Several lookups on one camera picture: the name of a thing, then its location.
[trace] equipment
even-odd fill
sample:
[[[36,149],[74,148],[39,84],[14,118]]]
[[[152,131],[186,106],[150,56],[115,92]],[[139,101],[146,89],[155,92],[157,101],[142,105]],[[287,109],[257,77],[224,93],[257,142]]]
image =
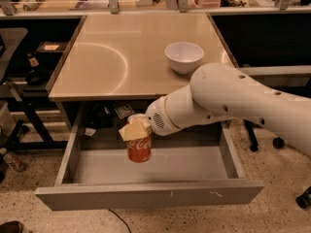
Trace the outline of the equipment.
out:
[[[209,63],[193,73],[189,85],[155,100],[146,115],[158,135],[240,117],[311,155],[310,109],[311,99],[269,88],[237,68]]]
[[[44,1],[46,0],[28,0],[22,7],[25,11],[35,11]]]

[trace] speckled floor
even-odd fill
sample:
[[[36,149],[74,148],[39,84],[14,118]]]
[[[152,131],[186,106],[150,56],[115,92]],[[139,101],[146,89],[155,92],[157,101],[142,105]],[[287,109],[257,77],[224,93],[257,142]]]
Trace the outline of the speckled floor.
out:
[[[67,139],[64,125],[48,126],[56,140]],[[248,205],[115,210],[133,233],[146,232],[311,232],[311,211],[303,211],[295,197],[311,185],[311,158],[297,150],[272,147],[274,136],[256,128],[259,151],[249,151],[241,120],[235,119],[230,133],[246,176],[264,181],[265,188]],[[126,226],[111,212],[52,212],[36,196],[40,186],[53,186],[62,158],[61,150],[20,153],[27,170],[6,170],[0,183],[0,223],[19,220],[25,232],[125,233]]]

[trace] white bowl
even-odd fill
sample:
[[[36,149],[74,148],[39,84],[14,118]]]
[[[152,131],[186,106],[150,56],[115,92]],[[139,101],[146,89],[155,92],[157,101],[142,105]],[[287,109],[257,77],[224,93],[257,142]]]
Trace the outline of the white bowl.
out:
[[[200,66],[204,51],[196,44],[178,42],[167,46],[165,55],[174,71],[179,74],[187,74]]]

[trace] beige table top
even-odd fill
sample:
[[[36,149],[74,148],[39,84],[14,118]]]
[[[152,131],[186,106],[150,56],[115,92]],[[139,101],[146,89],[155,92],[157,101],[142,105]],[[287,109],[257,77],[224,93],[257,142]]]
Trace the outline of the beige table top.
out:
[[[232,65],[205,14],[89,15],[50,92],[52,101],[157,98],[189,83],[168,65],[174,42],[200,45],[202,63]]]

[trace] drawer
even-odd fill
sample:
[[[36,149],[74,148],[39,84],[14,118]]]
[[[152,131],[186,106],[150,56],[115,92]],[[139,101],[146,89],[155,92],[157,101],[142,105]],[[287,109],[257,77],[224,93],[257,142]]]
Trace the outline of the drawer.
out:
[[[225,122],[152,135],[152,157],[134,163],[118,132],[123,120],[85,135],[88,108],[78,111],[54,186],[36,190],[53,211],[246,204],[263,188],[245,178]]]

